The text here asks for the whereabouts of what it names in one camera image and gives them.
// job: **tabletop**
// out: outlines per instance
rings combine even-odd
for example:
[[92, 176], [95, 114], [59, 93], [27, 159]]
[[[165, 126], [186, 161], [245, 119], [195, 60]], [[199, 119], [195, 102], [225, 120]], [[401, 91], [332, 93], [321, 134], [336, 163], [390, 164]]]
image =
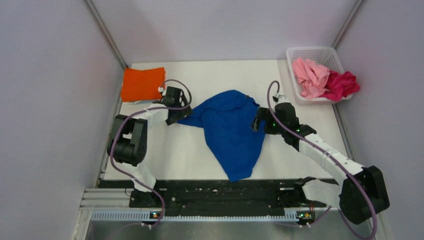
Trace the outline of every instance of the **tabletop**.
[[[286, 60], [225, 60], [134, 63], [133, 69], [164, 67], [166, 79], [182, 81], [192, 94], [195, 108], [208, 98], [226, 90], [238, 90], [262, 107], [267, 106], [269, 84], [278, 80], [284, 93], [296, 109], [301, 124], [314, 128], [324, 141], [345, 156], [346, 149], [333, 107], [298, 105], [290, 84]], [[169, 86], [178, 87], [178, 83]], [[124, 104], [120, 114], [129, 115], [147, 108], [147, 104]], [[149, 130], [144, 161], [160, 180], [227, 180], [221, 165], [206, 145], [202, 128], [164, 122]], [[287, 145], [280, 135], [266, 135], [253, 173], [248, 179], [298, 179], [304, 177], [332, 178], [310, 158]], [[107, 163], [104, 180], [127, 180]]]

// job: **laundry basket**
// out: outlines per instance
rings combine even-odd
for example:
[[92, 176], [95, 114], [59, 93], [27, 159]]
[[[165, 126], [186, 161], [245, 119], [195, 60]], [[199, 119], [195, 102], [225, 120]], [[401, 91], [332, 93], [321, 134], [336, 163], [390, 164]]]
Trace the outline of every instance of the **laundry basket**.
[[[307, 99], [301, 95], [302, 85], [298, 82], [297, 77], [293, 74], [292, 63], [297, 58], [310, 59], [315, 61], [317, 64], [321, 64], [329, 68], [330, 70], [344, 73], [342, 63], [340, 63], [337, 52], [334, 48], [328, 46], [301, 46], [291, 47], [285, 51], [288, 61], [288, 68], [290, 69], [291, 85], [293, 86], [295, 101], [300, 105], [306, 104], [334, 104], [332, 101], [325, 97], [316, 97]], [[343, 97], [341, 100], [350, 99], [352, 95]]]

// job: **blue garment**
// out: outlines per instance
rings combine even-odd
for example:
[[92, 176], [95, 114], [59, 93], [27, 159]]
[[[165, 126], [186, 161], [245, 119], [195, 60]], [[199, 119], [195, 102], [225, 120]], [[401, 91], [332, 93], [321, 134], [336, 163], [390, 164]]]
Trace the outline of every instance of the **blue garment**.
[[252, 175], [261, 154], [265, 133], [251, 128], [258, 107], [253, 98], [229, 90], [204, 101], [191, 115], [177, 122], [204, 129], [206, 144], [230, 182], [235, 182]]

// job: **hot pink cloth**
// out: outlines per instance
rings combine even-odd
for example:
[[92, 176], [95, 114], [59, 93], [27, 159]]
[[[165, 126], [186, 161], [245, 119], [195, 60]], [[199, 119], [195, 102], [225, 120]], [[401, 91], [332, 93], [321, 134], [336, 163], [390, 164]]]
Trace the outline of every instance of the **hot pink cloth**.
[[326, 92], [324, 87], [330, 75], [330, 70], [327, 67], [316, 64], [311, 59], [303, 60], [300, 57], [293, 61], [291, 67], [297, 81], [302, 84], [301, 95], [304, 98], [317, 98]]
[[357, 84], [357, 77], [350, 71], [340, 74], [331, 70], [325, 87], [328, 92], [325, 92], [320, 97], [336, 102], [360, 90], [360, 86]]

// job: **folded orange cloth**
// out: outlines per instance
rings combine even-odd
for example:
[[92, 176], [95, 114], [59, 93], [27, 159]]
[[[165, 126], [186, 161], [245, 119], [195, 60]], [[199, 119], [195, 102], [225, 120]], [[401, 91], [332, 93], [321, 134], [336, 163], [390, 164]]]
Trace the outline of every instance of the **folded orange cloth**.
[[147, 70], [127, 67], [123, 72], [123, 84], [120, 92], [122, 102], [161, 99], [158, 88], [164, 80], [164, 67]]

